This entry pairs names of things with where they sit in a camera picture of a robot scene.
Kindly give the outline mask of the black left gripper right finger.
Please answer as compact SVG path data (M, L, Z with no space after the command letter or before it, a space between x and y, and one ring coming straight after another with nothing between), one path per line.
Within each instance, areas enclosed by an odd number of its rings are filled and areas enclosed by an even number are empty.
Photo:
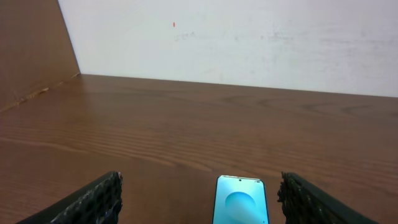
M277 193L286 224L377 224L293 172Z

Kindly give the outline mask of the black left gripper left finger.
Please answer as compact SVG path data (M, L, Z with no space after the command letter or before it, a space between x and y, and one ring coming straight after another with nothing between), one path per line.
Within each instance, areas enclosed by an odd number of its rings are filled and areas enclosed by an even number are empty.
M117 224L123 177L110 171L18 224Z

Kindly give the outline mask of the blue screen smartphone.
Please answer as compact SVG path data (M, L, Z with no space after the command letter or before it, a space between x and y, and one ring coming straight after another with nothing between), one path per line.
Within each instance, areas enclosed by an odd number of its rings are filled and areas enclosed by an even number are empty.
M212 224L269 224L266 186L260 179L221 175Z

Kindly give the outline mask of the brown cardboard side panel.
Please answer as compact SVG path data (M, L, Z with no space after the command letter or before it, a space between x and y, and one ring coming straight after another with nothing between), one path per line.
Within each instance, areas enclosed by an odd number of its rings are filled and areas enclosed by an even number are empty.
M78 74L57 0L1 0L1 110Z

